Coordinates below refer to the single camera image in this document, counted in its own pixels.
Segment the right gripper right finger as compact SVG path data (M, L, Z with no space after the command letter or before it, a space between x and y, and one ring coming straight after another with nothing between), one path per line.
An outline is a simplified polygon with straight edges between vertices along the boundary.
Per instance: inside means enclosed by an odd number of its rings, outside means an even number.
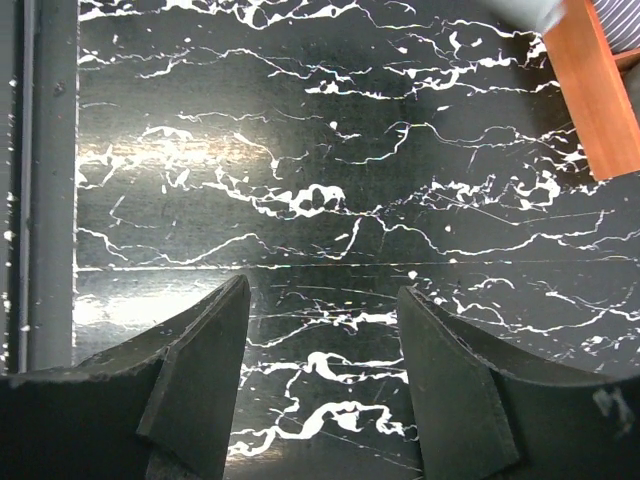
M555 363L412 287L401 347L428 479L635 479L639 380Z

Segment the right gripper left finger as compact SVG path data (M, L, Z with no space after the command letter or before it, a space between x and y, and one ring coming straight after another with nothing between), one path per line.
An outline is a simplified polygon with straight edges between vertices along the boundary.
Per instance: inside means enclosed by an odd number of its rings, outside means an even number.
M219 479L251 291L237 275L73 367L1 380L5 479Z

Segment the grey underwear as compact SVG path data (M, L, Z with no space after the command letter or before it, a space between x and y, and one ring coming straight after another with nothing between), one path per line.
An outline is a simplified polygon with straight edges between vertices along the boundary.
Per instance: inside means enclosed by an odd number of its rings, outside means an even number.
M566 15L562 0L480 0L500 19L538 34L546 34Z

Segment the striped rolled underwear left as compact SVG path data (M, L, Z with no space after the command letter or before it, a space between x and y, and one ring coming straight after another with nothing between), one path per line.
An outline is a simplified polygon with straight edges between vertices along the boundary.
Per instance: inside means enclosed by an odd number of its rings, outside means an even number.
M639 0L594 0L593 5L614 54L639 48Z

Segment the orange compartment tray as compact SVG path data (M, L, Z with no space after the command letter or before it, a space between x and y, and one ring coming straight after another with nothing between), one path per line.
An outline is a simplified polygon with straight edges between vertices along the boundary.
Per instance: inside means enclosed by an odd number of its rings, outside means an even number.
M639 125L623 75L639 50L613 53L590 1L562 1L565 13L543 35L557 81L593 178L639 170Z

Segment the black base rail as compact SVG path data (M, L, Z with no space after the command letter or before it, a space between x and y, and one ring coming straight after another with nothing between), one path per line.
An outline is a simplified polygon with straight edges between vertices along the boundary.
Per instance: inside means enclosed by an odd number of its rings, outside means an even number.
M72 362L76 1L1 4L1 366Z

